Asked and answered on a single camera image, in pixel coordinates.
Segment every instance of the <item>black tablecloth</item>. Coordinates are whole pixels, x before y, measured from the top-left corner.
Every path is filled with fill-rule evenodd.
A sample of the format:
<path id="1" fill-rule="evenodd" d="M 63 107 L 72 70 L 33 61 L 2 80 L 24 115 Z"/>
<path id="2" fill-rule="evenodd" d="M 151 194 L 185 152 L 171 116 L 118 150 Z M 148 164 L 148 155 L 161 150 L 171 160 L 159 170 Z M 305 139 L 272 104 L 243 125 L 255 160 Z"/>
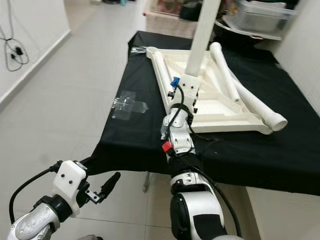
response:
<path id="1" fill-rule="evenodd" d="M 132 112 L 129 120 L 112 119 L 111 111 L 101 139 L 86 162 L 91 175 L 112 170 L 168 173 L 160 128 L 165 109 L 151 61 L 130 54 L 132 47 L 188 50 L 190 39 L 137 32 L 129 42 L 128 63 L 117 97 L 136 93 L 147 104 L 146 113 Z M 208 133 L 208 142 L 193 136 L 205 172 L 217 182 L 280 191 L 320 195 L 320 119 L 289 75 L 268 51 L 223 46 L 226 61 L 242 84 L 288 126 L 271 135 L 259 132 Z"/>

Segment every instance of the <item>black cloth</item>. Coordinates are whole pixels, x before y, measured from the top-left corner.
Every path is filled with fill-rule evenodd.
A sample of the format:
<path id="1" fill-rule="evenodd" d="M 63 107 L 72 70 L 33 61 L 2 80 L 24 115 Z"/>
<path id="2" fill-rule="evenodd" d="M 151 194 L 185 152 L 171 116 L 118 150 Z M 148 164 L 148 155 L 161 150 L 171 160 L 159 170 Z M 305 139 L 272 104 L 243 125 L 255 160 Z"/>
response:
<path id="1" fill-rule="evenodd" d="M 132 112 L 130 120 L 112 119 L 111 111 L 101 139 L 85 165 L 91 175 L 112 170 L 168 174 L 162 152 L 160 128 L 166 115 L 153 65 L 145 54 L 133 55 L 132 47 L 188 50 L 190 39 L 137 32 L 129 42 L 128 63 L 117 97 L 136 93 L 146 113 Z M 275 112 L 288 126 L 271 135 L 259 132 L 205 134 L 220 138 L 208 142 L 192 136 L 204 171 L 214 181 L 279 191 L 320 195 L 320 119 L 290 76 L 273 55 L 254 48 L 224 45 L 226 61 L 241 83 Z"/>

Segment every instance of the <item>tiled floor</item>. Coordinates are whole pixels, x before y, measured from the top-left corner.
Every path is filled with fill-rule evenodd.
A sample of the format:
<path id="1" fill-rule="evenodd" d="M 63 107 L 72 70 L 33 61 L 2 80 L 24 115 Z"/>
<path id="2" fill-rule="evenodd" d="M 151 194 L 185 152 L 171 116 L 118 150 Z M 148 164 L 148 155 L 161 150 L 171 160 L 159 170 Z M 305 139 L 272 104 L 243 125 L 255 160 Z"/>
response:
<path id="1" fill-rule="evenodd" d="M 0 239 L 5 239 L 10 227 L 10 195 L 21 183 L 56 160 L 91 155 L 127 63 L 127 42 L 137 30 L 145 29 L 143 8 L 143 0 L 129 1 L 125 7 L 94 7 L 86 22 L 76 24 L 73 36 L 0 114 Z M 92 189 L 99 190 L 111 175 L 90 177 Z M 17 197 L 16 217 L 51 194 L 54 177 L 46 175 Z M 52 239 L 95 234 L 105 240 L 173 240 L 170 179 L 152 174 L 149 191 L 143 193 L 144 178 L 143 172 L 123 171 L 107 200 L 83 207 Z M 248 222 L 245 214 L 242 219 Z"/>

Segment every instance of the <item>blue connector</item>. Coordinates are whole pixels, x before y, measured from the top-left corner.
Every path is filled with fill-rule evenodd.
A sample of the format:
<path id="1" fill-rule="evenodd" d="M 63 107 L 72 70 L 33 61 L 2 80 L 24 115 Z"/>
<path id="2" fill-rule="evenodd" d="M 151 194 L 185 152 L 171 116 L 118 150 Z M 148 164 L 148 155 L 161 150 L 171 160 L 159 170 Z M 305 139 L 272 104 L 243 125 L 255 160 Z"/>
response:
<path id="1" fill-rule="evenodd" d="M 177 88 L 177 84 L 179 83 L 179 81 L 180 81 L 180 78 L 174 76 L 173 77 L 173 81 L 170 83 L 170 85 L 176 89 Z"/>

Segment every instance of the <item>plastic container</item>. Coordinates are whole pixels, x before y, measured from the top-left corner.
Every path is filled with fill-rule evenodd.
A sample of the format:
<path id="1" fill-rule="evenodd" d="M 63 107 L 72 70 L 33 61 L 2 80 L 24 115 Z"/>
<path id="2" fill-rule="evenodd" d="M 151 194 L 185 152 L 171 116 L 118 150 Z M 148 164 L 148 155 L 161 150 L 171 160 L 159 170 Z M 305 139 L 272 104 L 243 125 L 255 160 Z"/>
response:
<path id="1" fill-rule="evenodd" d="M 297 13 L 285 7 L 284 2 L 235 0 L 230 5 L 227 20 L 231 25 L 242 30 L 262 33 L 279 32 Z"/>

